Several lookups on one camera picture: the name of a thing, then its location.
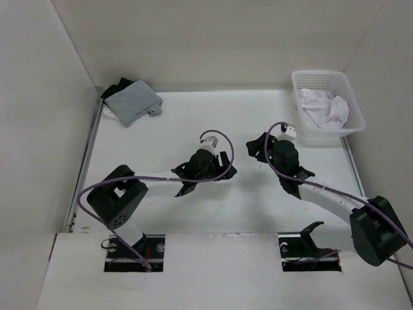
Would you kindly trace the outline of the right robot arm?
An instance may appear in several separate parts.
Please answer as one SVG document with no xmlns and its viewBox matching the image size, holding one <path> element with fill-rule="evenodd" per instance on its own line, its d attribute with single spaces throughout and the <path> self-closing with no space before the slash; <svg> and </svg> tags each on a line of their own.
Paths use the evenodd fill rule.
<svg viewBox="0 0 413 310">
<path fill-rule="evenodd" d="M 350 250 L 369 265 L 377 267 L 412 245 L 386 198 L 359 198 L 316 182 L 315 174 L 300 165 L 291 141 L 265 132 L 246 147 L 250 157 L 270 166 L 286 193 L 341 218 L 350 227 Z"/>
</svg>

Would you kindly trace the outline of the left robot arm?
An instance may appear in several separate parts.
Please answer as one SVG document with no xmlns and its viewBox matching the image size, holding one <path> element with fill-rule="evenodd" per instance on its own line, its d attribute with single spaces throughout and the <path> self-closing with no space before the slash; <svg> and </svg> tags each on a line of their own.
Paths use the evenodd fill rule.
<svg viewBox="0 0 413 310">
<path fill-rule="evenodd" d="M 142 200 L 186 196 L 202 181 L 229 180 L 236 173 L 225 151 L 216 154 L 213 147 L 203 146 L 176 168 L 144 178 L 132 179 L 135 172 L 128 165 L 120 165 L 103 180 L 104 185 L 91 190 L 86 200 L 106 228 L 124 240 L 124 252 L 135 258 L 142 255 L 146 243 L 146 235 L 132 221 Z"/>
</svg>

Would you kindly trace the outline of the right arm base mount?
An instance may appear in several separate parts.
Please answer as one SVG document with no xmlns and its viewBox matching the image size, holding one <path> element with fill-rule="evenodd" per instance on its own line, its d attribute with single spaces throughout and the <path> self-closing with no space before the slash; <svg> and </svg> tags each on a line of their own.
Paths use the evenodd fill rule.
<svg viewBox="0 0 413 310">
<path fill-rule="evenodd" d="M 311 233 L 323 224 L 316 221 L 299 232 L 278 234 L 283 272 L 342 271 L 338 251 L 317 247 L 311 237 Z"/>
</svg>

